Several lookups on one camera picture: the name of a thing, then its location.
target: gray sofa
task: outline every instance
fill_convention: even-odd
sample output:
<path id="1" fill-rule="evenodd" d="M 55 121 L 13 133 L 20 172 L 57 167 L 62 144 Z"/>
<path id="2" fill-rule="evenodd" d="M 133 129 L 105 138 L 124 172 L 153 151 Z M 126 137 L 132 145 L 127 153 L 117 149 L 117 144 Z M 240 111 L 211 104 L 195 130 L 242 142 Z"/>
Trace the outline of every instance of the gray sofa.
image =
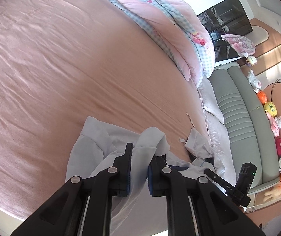
<path id="1" fill-rule="evenodd" d="M 263 106 L 240 68 L 225 69 L 214 70 L 209 80 L 223 112 L 236 173 L 243 163 L 251 162 L 257 167 L 249 190 L 254 194 L 280 180 L 274 135 Z"/>

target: sofa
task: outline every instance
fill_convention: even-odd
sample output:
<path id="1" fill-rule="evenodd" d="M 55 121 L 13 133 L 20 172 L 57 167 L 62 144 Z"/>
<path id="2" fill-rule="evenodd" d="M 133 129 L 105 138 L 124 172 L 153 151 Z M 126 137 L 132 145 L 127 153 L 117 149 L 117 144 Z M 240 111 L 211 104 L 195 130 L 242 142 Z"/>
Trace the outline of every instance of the sofa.
<path id="1" fill-rule="evenodd" d="M 274 135 L 252 86 L 236 62 L 216 68 L 209 81 L 223 113 L 235 171 L 248 162 L 257 167 L 249 195 L 274 186 L 280 181 Z"/>

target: white cloth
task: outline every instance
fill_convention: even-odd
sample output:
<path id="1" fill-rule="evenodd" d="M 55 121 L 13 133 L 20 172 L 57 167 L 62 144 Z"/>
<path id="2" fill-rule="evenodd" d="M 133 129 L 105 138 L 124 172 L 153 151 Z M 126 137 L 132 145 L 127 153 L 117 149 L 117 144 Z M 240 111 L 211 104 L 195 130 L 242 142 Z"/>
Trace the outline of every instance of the white cloth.
<path id="1" fill-rule="evenodd" d="M 126 143 L 134 143 L 130 194 L 128 197 L 114 197 L 112 203 L 111 235 L 148 236 L 167 229 L 165 197 L 152 198 L 146 182 L 147 168 L 154 155 L 166 154 L 167 163 L 187 166 L 181 173 L 190 178 L 204 176 L 203 167 L 193 166 L 172 154 L 166 136 L 159 129 L 151 127 L 140 135 L 121 127 L 88 117 L 76 141 L 68 162 L 66 181 L 72 176 L 82 178 L 96 176 L 113 165 L 114 159 L 125 151 Z M 224 166 L 208 141 L 192 128 L 185 147 L 200 158 L 214 157 L 213 171 L 224 173 Z"/>
<path id="2" fill-rule="evenodd" d="M 197 90 L 200 94 L 204 109 L 215 116 L 223 124 L 223 113 L 218 106 L 212 84 L 206 77 L 203 77 Z"/>
<path id="3" fill-rule="evenodd" d="M 222 176 L 222 178 L 235 186 L 237 178 L 233 165 L 227 128 L 212 114 L 206 112 L 205 115 L 212 148 L 225 167 L 224 176 Z"/>

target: pink blanket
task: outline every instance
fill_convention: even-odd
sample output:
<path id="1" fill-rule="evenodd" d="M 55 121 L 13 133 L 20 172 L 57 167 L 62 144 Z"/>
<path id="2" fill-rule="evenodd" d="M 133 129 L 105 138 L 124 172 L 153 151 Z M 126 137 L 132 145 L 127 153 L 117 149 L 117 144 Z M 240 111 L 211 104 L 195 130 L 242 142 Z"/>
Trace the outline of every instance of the pink blanket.
<path id="1" fill-rule="evenodd" d="M 187 81 L 192 78 L 198 87 L 204 74 L 210 77 L 214 69 L 213 44 L 209 33 L 186 2 L 159 0 L 158 6 L 154 6 L 155 0 L 118 0 L 118 2 L 154 28 L 155 33 L 169 48 Z M 166 15 L 164 11 L 166 6 L 178 13 L 175 20 Z"/>

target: pillow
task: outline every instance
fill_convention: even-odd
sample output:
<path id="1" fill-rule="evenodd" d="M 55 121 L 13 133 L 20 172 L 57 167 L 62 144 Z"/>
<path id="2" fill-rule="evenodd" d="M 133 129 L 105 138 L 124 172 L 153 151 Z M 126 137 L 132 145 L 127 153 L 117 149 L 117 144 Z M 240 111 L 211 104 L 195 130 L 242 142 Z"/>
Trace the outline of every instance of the pillow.
<path id="1" fill-rule="evenodd" d="M 203 77 L 198 92 L 201 96 L 204 109 L 215 116 L 223 124 L 223 114 L 217 104 L 214 90 L 210 81 Z"/>
<path id="2" fill-rule="evenodd" d="M 232 160 L 228 131 L 215 116 L 208 112 L 205 114 L 208 133 L 212 142 L 211 146 L 225 167 L 224 179 L 235 186 L 237 179 Z"/>

